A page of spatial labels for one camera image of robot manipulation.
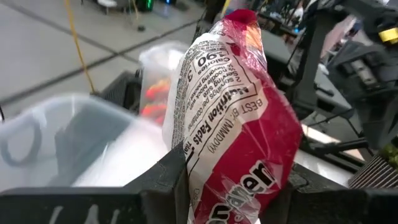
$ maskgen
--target equipment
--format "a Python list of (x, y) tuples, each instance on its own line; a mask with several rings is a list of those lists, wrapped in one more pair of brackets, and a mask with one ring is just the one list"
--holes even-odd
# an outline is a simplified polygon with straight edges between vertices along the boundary
[(363, 20), (364, 31), (375, 44), (359, 45), (350, 54), (335, 57), (330, 65), (335, 68), (330, 79), (358, 112), (369, 146), (380, 149), (398, 133), (398, 95), (395, 93), (398, 67), (394, 61), (398, 13), (395, 9), (365, 0), (335, 1), (318, 6), (310, 15), (303, 38), (303, 45), (311, 44), (304, 49), (296, 80), (287, 96), (296, 107), (314, 109), (317, 99), (310, 86), (318, 58), (327, 33), (346, 16), (343, 9)]

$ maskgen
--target red object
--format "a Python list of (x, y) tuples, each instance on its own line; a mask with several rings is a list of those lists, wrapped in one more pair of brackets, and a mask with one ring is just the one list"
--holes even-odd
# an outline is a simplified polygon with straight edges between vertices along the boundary
[[(238, 72), (246, 86), (230, 92), (236, 96), (224, 95), (233, 96), (236, 103), (222, 105), (220, 115), (218, 110), (213, 114), (220, 121), (209, 119), (211, 112), (206, 112), (203, 119), (200, 118), (201, 131), (191, 131), (194, 134), (184, 144), (184, 148), (192, 150), (187, 167), (195, 223), (254, 223), (285, 185), (299, 148), (302, 129), (289, 102), (281, 96), (266, 72), (267, 62), (255, 13), (243, 9), (234, 11), (217, 23), (210, 33), (214, 36), (224, 34), (233, 41), (227, 44), (227, 48), (230, 47), (229, 51), (240, 57), (229, 54), (220, 57), (228, 57), (236, 71), (247, 71)], [(195, 44), (201, 41), (206, 41), (206, 37), (199, 37)], [(202, 55), (207, 54), (205, 49), (198, 50), (196, 54), (201, 51), (204, 52)], [(228, 88), (229, 91), (237, 90), (232, 85)], [(254, 92), (255, 95), (246, 98), (256, 100), (239, 98), (239, 91), (241, 95)], [(239, 122), (233, 121), (232, 108), (240, 110)], [(249, 113), (255, 108), (262, 110)], [(195, 138), (206, 143), (195, 144)]]

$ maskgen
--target machine part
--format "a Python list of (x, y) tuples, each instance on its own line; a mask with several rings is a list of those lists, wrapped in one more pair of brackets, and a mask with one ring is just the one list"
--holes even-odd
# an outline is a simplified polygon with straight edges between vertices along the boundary
[(340, 143), (328, 143), (323, 147), (315, 147), (314, 150), (320, 154), (329, 154), (336, 152), (343, 152), (351, 149), (359, 149), (368, 147), (368, 142), (365, 138), (359, 138), (354, 141), (340, 142)]
[(362, 168), (364, 165), (364, 161), (360, 161), (359, 159), (353, 158), (352, 156), (348, 156), (341, 152), (333, 154), (318, 153), (317, 151), (314, 150), (314, 147), (311, 144), (312, 141), (308, 137), (303, 136), (300, 145), (300, 150), (309, 153), (313, 156), (316, 156), (344, 170), (347, 170), (348, 172), (352, 172), (353, 174), (359, 171), (360, 168)]
[(211, 29), (211, 27), (213, 27), (213, 24), (211, 23), (208, 23), (203, 20), (198, 21), (195, 33), (193, 35), (192, 43), (194, 43), (194, 41), (202, 34), (208, 32)]
[[(335, 62), (334, 66), (340, 66), (341, 82), (346, 87), (343, 95), (357, 110), (370, 147), (380, 149), (398, 133), (398, 95), (396, 93), (398, 88), (390, 86), (380, 89), (378, 85), (388, 77), (386, 72), (396, 75), (397, 65), (393, 62), (396, 58), (395, 42), (390, 40), (398, 38), (398, 34), (389, 32), (392, 36), (388, 38), (380, 35), (385, 30), (394, 30), (393, 28), (397, 25), (398, 13), (395, 9), (384, 7), (376, 1), (366, 0), (321, 2), (318, 10), (309, 15), (308, 34), (303, 40), (306, 43), (304, 45), (308, 47), (304, 50), (297, 70), (296, 82), (290, 86), (287, 96), (293, 105), (310, 110), (314, 108), (315, 91), (309, 86), (313, 85), (320, 49), (322, 49), (326, 34), (346, 16), (346, 12), (342, 9), (363, 19), (366, 34), (376, 43), (344, 55), (344, 60), (341, 59), (340, 63)], [(362, 60), (366, 67), (359, 65), (358, 60)]]
[(93, 80), (91, 79), (90, 74), (88, 73), (88, 69), (87, 69), (86, 63), (85, 63), (85, 61), (83, 59), (83, 55), (82, 55), (81, 50), (80, 50), (79, 40), (78, 40), (78, 37), (77, 37), (77, 32), (75, 30), (75, 25), (73, 23), (73, 20), (74, 20), (73, 12), (72, 12), (72, 8), (70, 7), (69, 0), (65, 0), (65, 9), (68, 12), (70, 30), (72, 32), (73, 41), (75, 42), (75, 45), (76, 45), (76, 50), (77, 50), (77, 53), (78, 53), (78, 56), (79, 56), (79, 59), (80, 59), (81, 66), (83, 67), (83, 71), (84, 71), (84, 73), (86, 75), (88, 83), (90, 84), (90, 90), (91, 90), (92, 93), (94, 93), (96, 90), (95, 90), (95, 87), (94, 87)]
[(349, 110), (346, 110), (346, 111), (342, 111), (342, 112), (340, 112), (340, 113), (338, 113), (338, 114), (335, 114), (335, 115), (333, 115), (333, 116), (330, 116), (330, 117), (328, 117), (328, 118), (325, 118), (325, 119), (323, 119), (323, 120), (321, 120), (321, 121), (318, 121), (318, 122), (316, 122), (316, 123), (309, 124), (308, 127), (316, 126), (316, 125), (322, 124), (322, 123), (328, 123), (328, 122), (331, 121), (332, 119), (335, 119), (335, 118), (337, 118), (337, 117), (343, 116), (343, 115), (346, 114), (346, 113), (351, 113), (351, 112), (353, 112), (353, 111), (354, 111), (354, 109), (349, 109)]
[(358, 74), (358, 76), (362, 79), (362, 82), (367, 85), (375, 85), (377, 83), (376, 78), (373, 76), (370, 68), (365, 65), (362, 60), (356, 60), (351, 62), (351, 66), (354, 69), (354, 72)]
[(2, 192), (0, 222), (66, 224), (131, 223), (134, 220), (137, 223), (186, 224), (189, 204), (181, 142), (125, 187), (49, 187)]
[(130, 110), (134, 114), (139, 112), (142, 71), (122, 72), (115, 81), (105, 88), (99, 97), (118, 106)]
[(154, 8), (154, 0), (136, 0), (136, 4), (140, 12), (151, 12)]

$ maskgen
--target yellow cable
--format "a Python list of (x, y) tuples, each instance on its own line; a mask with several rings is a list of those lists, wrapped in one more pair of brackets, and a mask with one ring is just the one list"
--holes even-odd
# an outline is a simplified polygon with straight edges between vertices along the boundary
[(132, 5), (134, 6), (134, 10), (136, 12), (136, 21), (138, 21), (139, 15), (138, 15), (138, 9), (137, 9), (137, 6), (136, 6), (136, 0), (132, 0)]
[(226, 0), (225, 1), (223, 10), (221, 11), (221, 17), (224, 17), (226, 9), (228, 8), (230, 2), (231, 2), (231, 0)]
[(71, 30), (72, 35), (73, 35), (73, 40), (75, 41), (75, 45), (76, 45), (77, 53), (79, 55), (81, 66), (83, 67), (83, 70), (84, 70), (85, 75), (87, 77), (88, 83), (90, 84), (91, 92), (94, 93), (95, 92), (94, 84), (93, 84), (93, 81), (92, 81), (90, 75), (88, 74), (87, 66), (86, 66), (85, 61), (83, 60), (83, 56), (81, 54), (81, 50), (80, 50), (80, 47), (79, 47), (79, 41), (77, 39), (77, 33), (76, 33), (76, 30), (75, 30), (75, 25), (73, 24), (73, 13), (72, 13), (72, 9), (70, 7), (69, 0), (65, 0), (65, 8), (67, 9), (67, 12), (68, 12), (70, 30)]

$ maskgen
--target cable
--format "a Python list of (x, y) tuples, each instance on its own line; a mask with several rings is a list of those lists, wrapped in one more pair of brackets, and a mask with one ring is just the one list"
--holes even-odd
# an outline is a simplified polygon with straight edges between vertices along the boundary
[(136, 12), (136, 21), (138, 22), (138, 20), (139, 20), (139, 13), (138, 13), (138, 8), (137, 8), (137, 5), (136, 5), (136, 0), (129, 0), (129, 13), (130, 13), (130, 16), (131, 16), (131, 1), (132, 1), (132, 6), (134, 7), (134, 11)]
[(2, 109), (1, 109), (1, 106), (0, 106), (0, 116), (1, 116), (1, 122), (4, 122), (6, 117), (5, 117), (5, 115), (4, 115), (4, 113), (3, 113)]
[(346, 121), (347, 121), (348, 125), (350, 126), (350, 128), (354, 131), (356, 137), (359, 138), (359, 132), (356, 130), (353, 123), (349, 119), (346, 119)]
[(303, 37), (304, 37), (305, 33), (306, 33), (306, 31), (303, 32), (303, 34), (300, 36), (299, 40), (297, 41), (296, 46), (294, 46), (293, 52), (290, 54), (290, 57), (289, 57), (286, 65), (289, 65), (290, 61), (292, 60), (292, 58), (294, 56), (294, 53), (296, 52), (296, 50), (298, 49), (301, 41), (303, 40)]
[(83, 67), (83, 70), (85, 72), (85, 75), (86, 75), (86, 78), (88, 80), (88, 83), (90, 84), (91, 92), (95, 93), (95, 88), (94, 88), (93, 81), (92, 81), (90, 75), (88, 74), (88, 69), (87, 69), (85, 61), (83, 60), (83, 55), (82, 55), (81, 50), (80, 50), (79, 41), (78, 41), (77, 33), (76, 33), (76, 30), (75, 30), (75, 25), (73, 23), (73, 12), (72, 12), (72, 9), (70, 7), (69, 0), (65, 0), (65, 8), (66, 8), (66, 10), (68, 12), (70, 30), (71, 30), (72, 35), (73, 35), (73, 40), (75, 41), (75, 45), (76, 45), (77, 53), (79, 55), (81, 66)]
[(224, 7), (223, 7), (223, 9), (221, 10), (221, 16), (224, 16), (224, 15), (225, 15), (225, 12), (226, 12), (226, 10), (227, 10), (227, 8), (228, 8), (230, 2), (231, 2), (231, 0), (226, 0), (226, 1), (225, 1)]
[(335, 119), (335, 118), (337, 118), (337, 117), (339, 117), (339, 116), (341, 116), (341, 115), (344, 115), (344, 114), (346, 114), (346, 113), (349, 113), (349, 112), (351, 112), (351, 111), (353, 111), (353, 110), (354, 110), (354, 109), (351, 108), (351, 109), (342, 111), (342, 112), (340, 112), (340, 113), (338, 113), (338, 114), (335, 114), (335, 115), (333, 115), (333, 116), (330, 116), (330, 117), (328, 117), (328, 118), (325, 118), (325, 119), (323, 119), (323, 120), (321, 120), (321, 121), (319, 121), (319, 122), (309, 124), (309, 125), (307, 125), (307, 126), (308, 126), (308, 127), (311, 127), (311, 126), (316, 126), (316, 125), (318, 125), (318, 124), (322, 124), (322, 123), (325, 123), (325, 122), (329, 122), (331, 119)]
[(200, 22), (201, 22), (201, 21), (203, 20), (203, 18), (205, 17), (206, 12), (207, 12), (207, 8), (203, 11), (203, 13), (202, 13), (200, 19), (199, 19), (198, 22), (197, 22), (197, 26), (196, 26), (196, 28), (195, 28), (195, 33), (193, 34), (193, 39), (192, 39), (192, 43), (191, 43), (191, 44), (193, 44), (194, 41), (195, 41), (199, 36), (202, 35), (201, 29), (200, 29), (200, 28), (201, 28), (201, 27), (200, 27)]

